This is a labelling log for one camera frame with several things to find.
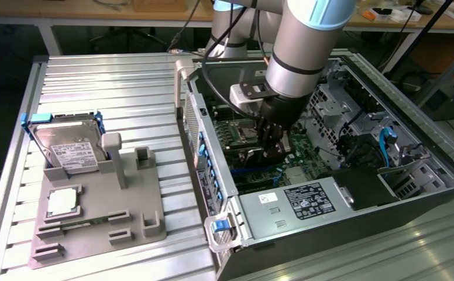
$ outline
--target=motherboard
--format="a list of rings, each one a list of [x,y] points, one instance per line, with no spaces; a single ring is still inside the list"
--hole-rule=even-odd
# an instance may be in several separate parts
[[[299,128],[299,125],[289,135],[292,151],[284,163],[245,168],[241,155],[248,150],[260,148],[255,123],[249,119],[215,121],[217,137],[240,194],[308,182],[329,170],[317,148],[312,146],[305,131]]]

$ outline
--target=table leg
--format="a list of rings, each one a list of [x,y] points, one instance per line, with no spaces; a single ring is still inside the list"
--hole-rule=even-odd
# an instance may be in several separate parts
[[[59,45],[57,37],[53,34],[52,25],[48,22],[43,22],[37,24],[43,42],[45,44],[48,54],[51,56],[60,56],[63,55],[63,51]]]
[[[405,38],[401,46],[398,47],[396,54],[393,55],[389,63],[385,66],[382,73],[386,73],[392,70],[393,66],[397,64],[398,60],[401,59],[402,55],[405,54],[408,48],[412,46],[414,39],[418,37],[421,30],[409,33],[408,37]]]

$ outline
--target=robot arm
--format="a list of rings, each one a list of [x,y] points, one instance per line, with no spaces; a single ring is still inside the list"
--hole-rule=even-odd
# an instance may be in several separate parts
[[[245,99],[263,98],[257,134],[265,157],[271,158],[284,153],[285,134],[305,110],[356,0],[216,0],[212,40],[207,46],[215,48],[211,56],[245,56],[247,39],[257,38],[257,12],[248,8],[231,36],[215,46],[219,34],[231,26],[231,8],[236,18],[240,4],[265,10],[260,18],[261,40],[275,43],[265,80],[244,81],[240,87]]]

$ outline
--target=warning label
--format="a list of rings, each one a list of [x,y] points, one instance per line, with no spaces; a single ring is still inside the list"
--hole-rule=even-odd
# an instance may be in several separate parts
[[[52,145],[53,153],[65,170],[73,170],[97,165],[92,145],[89,142],[69,145]]]
[[[300,220],[336,211],[320,183],[284,190]]]

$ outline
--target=metal table surface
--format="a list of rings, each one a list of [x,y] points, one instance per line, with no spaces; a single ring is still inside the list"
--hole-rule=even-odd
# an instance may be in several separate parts
[[[51,57],[35,63],[21,112],[99,109],[124,149],[156,151],[168,237],[164,241],[31,270],[43,155],[17,120],[0,181],[0,280],[215,280],[175,119],[179,57]],[[406,226],[239,280],[454,280],[454,201]]]

